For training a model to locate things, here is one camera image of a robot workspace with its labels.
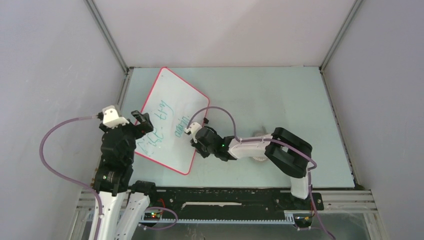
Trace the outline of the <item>pink-framed whiteboard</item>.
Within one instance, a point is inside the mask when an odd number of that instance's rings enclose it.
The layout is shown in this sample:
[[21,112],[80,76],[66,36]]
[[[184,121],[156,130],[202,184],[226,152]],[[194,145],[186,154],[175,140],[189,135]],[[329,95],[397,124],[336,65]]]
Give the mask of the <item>pink-framed whiteboard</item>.
[[141,109],[148,113],[153,131],[136,141],[135,153],[181,175],[188,175],[195,157],[189,122],[202,123],[210,99],[172,70],[163,67]]

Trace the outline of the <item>grey mesh sponge eraser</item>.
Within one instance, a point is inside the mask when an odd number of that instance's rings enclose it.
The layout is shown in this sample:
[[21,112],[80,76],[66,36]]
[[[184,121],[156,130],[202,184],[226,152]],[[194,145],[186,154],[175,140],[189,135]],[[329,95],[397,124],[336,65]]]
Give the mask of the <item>grey mesh sponge eraser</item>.
[[[264,136],[264,135],[267,135],[267,134],[268,134],[268,131],[266,130],[266,127],[262,126],[261,130],[256,130],[252,133],[252,137],[261,137],[261,136]],[[264,161],[268,160],[267,157],[259,157],[259,156],[253,156],[253,157],[251,157],[251,159],[253,159],[257,162],[264,162]]]

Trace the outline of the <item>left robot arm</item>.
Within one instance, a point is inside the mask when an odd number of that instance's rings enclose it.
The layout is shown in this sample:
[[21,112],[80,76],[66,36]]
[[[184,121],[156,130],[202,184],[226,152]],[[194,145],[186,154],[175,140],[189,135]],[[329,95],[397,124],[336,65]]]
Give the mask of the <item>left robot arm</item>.
[[103,135],[100,163],[92,187],[96,194],[96,218],[92,222],[91,240],[111,240],[115,236],[121,206],[134,171],[137,140],[154,130],[148,113],[134,110],[131,115],[138,124],[121,116],[113,107],[99,114],[99,128]]

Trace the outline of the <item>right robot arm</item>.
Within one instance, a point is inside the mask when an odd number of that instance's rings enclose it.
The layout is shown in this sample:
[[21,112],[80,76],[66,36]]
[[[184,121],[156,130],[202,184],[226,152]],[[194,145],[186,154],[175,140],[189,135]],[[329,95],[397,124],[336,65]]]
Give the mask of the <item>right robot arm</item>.
[[213,155],[221,161],[266,158],[290,179],[291,204],[304,209],[311,202],[309,168],[313,147],[290,131],[277,127],[273,133],[236,139],[221,137],[209,126],[194,122],[184,130],[190,144],[203,158]]

